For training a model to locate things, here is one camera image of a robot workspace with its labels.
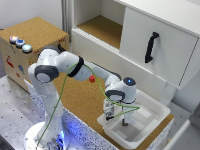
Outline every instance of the cabinet door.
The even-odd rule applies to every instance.
[[[159,37],[154,40],[151,52],[153,60],[145,63],[153,32],[158,33]],[[178,86],[197,40],[197,37],[178,28],[126,8],[120,54]]]

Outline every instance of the black handle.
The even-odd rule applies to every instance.
[[[149,63],[153,59],[153,57],[151,56],[151,52],[153,49],[154,39],[156,39],[157,37],[159,37],[159,34],[156,32],[153,32],[151,38],[149,39],[147,52],[146,52],[146,56],[145,56],[145,63]]]

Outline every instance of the cabinet compartment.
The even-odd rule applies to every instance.
[[[145,63],[148,42],[154,40],[151,56]],[[154,74],[179,86],[198,38],[138,11],[126,8],[119,53]]]
[[[119,49],[125,6],[113,0],[74,0],[73,28]]]

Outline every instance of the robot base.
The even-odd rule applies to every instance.
[[[36,150],[37,142],[35,142],[34,138],[36,137],[37,133],[39,132],[39,130],[42,128],[43,125],[44,125],[44,122],[35,124],[26,132],[25,138],[24,138],[24,150]],[[65,142],[65,146],[68,147],[70,143],[70,139],[66,134],[65,134],[64,142]],[[38,146],[37,150],[49,150],[49,148],[47,147],[40,148]]]

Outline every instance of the cardboard box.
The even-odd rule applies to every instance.
[[[25,54],[22,49],[10,44],[9,38],[12,35],[25,40],[26,44],[32,46],[33,51]],[[37,62],[45,46],[59,44],[69,51],[69,35],[39,17],[0,31],[0,50],[7,75],[28,91],[24,83],[24,79],[30,81],[28,67]]]

